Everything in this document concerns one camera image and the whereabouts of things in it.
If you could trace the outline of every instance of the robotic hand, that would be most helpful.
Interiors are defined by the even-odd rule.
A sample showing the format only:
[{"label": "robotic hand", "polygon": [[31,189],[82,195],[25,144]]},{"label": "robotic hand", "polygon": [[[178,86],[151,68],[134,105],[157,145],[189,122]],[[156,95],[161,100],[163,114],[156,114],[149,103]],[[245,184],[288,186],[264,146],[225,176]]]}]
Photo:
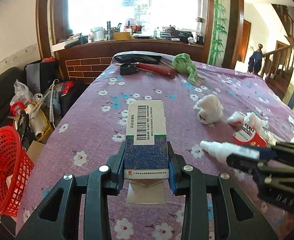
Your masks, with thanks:
[{"label": "robotic hand", "polygon": [[[186,195],[181,240],[208,240],[207,193],[212,196],[216,240],[277,239],[261,212],[227,173],[204,174],[175,154],[170,142],[167,145],[170,188],[176,196]],[[117,155],[109,157],[106,165],[88,175],[64,175],[34,210],[16,239],[77,240],[80,200],[82,194],[86,194],[84,240],[111,240],[107,196],[117,196],[123,187],[124,150],[123,142]],[[231,156],[229,165],[252,174],[259,174],[260,169],[266,167],[263,162],[253,163],[238,156]],[[274,178],[257,175],[256,180],[260,184],[269,180],[270,183],[264,184],[269,187]],[[292,198],[283,205],[289,203],[294,208]]]},{"label": "robotic hand", "polygon": [[[231,154],[226,161],[230,167],[253,175],[252,179],[257,184],[260,199],[294,213],[294,143],[279,142],[271,145],[267,151],[268,154],[260,154],[260,159],[268,156],[265,160]],[[266,162],[270,159],[290,166],[269,167]]]}]

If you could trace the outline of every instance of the white spray bottle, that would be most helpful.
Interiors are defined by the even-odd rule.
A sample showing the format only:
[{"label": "white spray bottle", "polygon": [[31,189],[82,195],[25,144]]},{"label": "white spray bottle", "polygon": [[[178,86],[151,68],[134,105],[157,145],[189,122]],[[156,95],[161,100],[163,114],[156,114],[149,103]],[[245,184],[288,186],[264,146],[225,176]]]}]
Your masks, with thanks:
[{"label": "white spray bottle", "polygon": [[227,157],[233,153],[256,160],[259,159],[259,151],[232,143],[201,141],[200,147],[207,151],[210,156],[215,157],[218,162],[226,165]]}]

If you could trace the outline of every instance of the wooden railing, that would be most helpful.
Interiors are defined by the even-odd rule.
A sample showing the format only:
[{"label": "wooden railing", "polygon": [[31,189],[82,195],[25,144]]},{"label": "wooden railing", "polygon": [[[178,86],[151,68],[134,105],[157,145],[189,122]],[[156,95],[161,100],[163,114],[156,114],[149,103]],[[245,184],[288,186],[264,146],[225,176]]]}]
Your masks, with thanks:
[{"label": "wooden railing", "polygon": [[265,63],[260,76],[263,78],[266,74],[266,84],[283,99],[293,72],[294,45],[267,52],[263,56]]},{"label": "wooden railing", "polygon": [[273,4],[274,10],[279,16],[283,27],[288,35],[288,37],[294,40],[294,20],[288,14],[288,8],[285,5]]}]

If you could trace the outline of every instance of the person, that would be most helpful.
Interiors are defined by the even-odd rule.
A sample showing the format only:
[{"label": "person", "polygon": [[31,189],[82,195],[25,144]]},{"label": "person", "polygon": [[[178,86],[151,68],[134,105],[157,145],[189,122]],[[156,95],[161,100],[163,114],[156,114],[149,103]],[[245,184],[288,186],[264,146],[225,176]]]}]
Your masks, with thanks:
[{"label": "person", "polygon": [[253,55],[249,58],[248,63],[248,72],[258,75],[258,72],[261,69],[262,64],[262,44],[258,44],[258,49],[253,53]]}]

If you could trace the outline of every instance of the bed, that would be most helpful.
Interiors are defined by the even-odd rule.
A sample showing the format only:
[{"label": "bed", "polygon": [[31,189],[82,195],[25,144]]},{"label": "bed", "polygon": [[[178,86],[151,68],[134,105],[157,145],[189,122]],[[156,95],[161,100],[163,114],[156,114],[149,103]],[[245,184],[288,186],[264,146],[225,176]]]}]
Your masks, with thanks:
[{"label": "bed", "polygon": [[[294,113],[258,76],[197,62],[195,64],[198,73],[205,77],[200,86],[193,86],[186,76],[180,74],[173,80],[145,71],[120,76],[119,67],[113,59],[50,136],[25,188],[16,232],[64,174],[88,174],[118,152],[125,139],[128,102],[161,99],[165,109],[167,138],[175,153],[182,155],[188,164],[204,173],[229,173],[261,210],[279,239],[282,239],[292,229],[293,218],[258,199],[257,188],[249,175],[219,164],[201,150],[199,143],[201,140],[233,142],[234,129],[226,123],[226,119],[235,111],[254,111],[260,118],[269,121],[271,132],[291,140],[294,137],[294,125],[289,123],[288,116],[294,119]],[[215,94],[225,109],[222,120],[213,125],[203,125],[193,110],[195,102],[208,94]],[[180,239],[185,201],[183,196],[172,195],[166,183],[166,208],[126,208],[127,189],[128,181],[125,181],[118,197],[108,197],[113,239]],[[214,239],[210,196],[208,213],[209,235],[210,239]],[[82,205],[79,239],[83,238],[83,214]]]}]

